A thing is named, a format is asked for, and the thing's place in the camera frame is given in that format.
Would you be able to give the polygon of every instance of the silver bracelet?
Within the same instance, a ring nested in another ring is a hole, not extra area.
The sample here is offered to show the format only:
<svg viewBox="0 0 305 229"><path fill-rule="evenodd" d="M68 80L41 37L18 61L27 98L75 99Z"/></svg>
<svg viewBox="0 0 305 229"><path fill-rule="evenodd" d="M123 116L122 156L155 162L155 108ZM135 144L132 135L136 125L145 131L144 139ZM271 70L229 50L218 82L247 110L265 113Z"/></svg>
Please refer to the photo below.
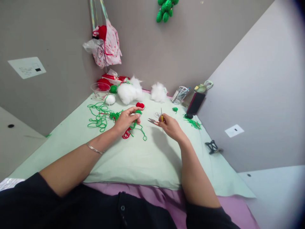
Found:
<svg viewBox="0 0 305 229"><path fill-rule="evenodd" d="M95 151L95 152L97 152L97 153L99 153L99 154L101 154L101 155L105 152L105 151L100 152L100 151L94 149L91 145L89 145L89 142L87 142L86 144L87 144L87 146L88 146L90 149L92 149L93 151Z"/></svg>

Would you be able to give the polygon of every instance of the hand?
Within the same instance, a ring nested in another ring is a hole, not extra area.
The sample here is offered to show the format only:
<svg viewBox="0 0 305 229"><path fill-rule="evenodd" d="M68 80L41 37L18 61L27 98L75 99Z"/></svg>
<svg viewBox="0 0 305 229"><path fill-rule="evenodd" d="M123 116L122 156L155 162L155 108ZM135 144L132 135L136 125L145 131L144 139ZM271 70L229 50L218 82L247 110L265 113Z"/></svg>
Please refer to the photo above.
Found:
<svg viewBox="0 0 305 229"><path fill-rule="evenodd" d="M161 117L159 117L159 126L164 129L168 136L177 142L187 139L186 134L180 128L177 120L167 114L163 114L163 122L161 121Z"/></svg>
<svg viewBox="0 0 305 229"><path fill-rule="evenodd" d="M132 115L136 112L136 110L142 111L143 108L140 107L131 107L125 111L122 111L118 120L115 121L114 129L119 133L119 136L122 136L125 131L131 126L133 122L137 120L137 124L141 123L140 114Z"/></svg>

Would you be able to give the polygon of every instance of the electrical outlet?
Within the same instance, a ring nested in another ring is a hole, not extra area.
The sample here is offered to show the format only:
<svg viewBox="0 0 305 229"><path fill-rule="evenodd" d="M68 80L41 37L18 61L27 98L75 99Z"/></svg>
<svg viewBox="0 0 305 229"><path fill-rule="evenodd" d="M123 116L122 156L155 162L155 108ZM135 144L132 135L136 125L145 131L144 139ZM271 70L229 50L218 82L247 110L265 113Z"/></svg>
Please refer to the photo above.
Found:
<svg viewBox="0 0 305 229"><path fill-rule="evenodd" d="M29 57L24 59L9 60L8 63L20 75L22 79L46 73L38 57Z"/></svg>
<svg viewBox="0 0 305 229"><path fill-rule="evenodd" d="M231 128L225 130L225 132L229 137L234 137L244 132L244 130L239 125L236 124L235 126L232 126Z"/></svg>

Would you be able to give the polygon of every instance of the light green bedsheet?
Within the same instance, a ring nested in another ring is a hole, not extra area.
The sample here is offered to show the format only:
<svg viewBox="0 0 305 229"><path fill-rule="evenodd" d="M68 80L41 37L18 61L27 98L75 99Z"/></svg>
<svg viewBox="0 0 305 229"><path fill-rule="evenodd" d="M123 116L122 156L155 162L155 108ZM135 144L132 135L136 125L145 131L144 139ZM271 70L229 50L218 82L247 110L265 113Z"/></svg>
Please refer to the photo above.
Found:
<svg viewBox="0 0 305 229"><path fill-rule="evenodd" d="M92 169L85 182L121 182L130 184L153 185L177 190L181 188L181 156L178 144L168 137L164 131L147 121L148 118L157 119L154 114L160 112L176 118L196 151L201 165L207 173L218 196L241 195L254 198L255 195L242 179L232 169L221 154L209 155L205 142L211 138L202 127L197 130L183 118L186 109L176 106L170 99L163 104L150 100L150 94L144 93L146 108L141 116L141 124L147 136L143 141L140 130L133 130L134 137L119 138L109 148ZM97 101L86 99L75 111L62 121L53 131L48 140L37 149L24 163L22 163L9 177L28 178L40 171L66 153L96 137L99 128L87 127L90 118L94 118L89 104ZM135 106L135 102L125 106L116 95L116 103L109 108L114 112ZM107 129L114 125L109 121Z"/></svg>

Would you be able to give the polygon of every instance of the crochet toy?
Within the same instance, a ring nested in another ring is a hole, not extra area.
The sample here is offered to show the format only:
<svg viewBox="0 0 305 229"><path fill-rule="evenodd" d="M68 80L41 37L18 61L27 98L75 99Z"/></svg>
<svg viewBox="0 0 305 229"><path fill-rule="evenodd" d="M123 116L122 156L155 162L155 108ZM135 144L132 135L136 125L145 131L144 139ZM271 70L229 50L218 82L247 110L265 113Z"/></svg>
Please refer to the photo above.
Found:
<svg viewBox="0 0 305 229"><path fill-rule="evenodd" d="M157 22L161 22L162 19L166 23L173 15L173 7L177 5L179 0L158 0L158 4L161 6L159 13L157 14Z"/></svg>

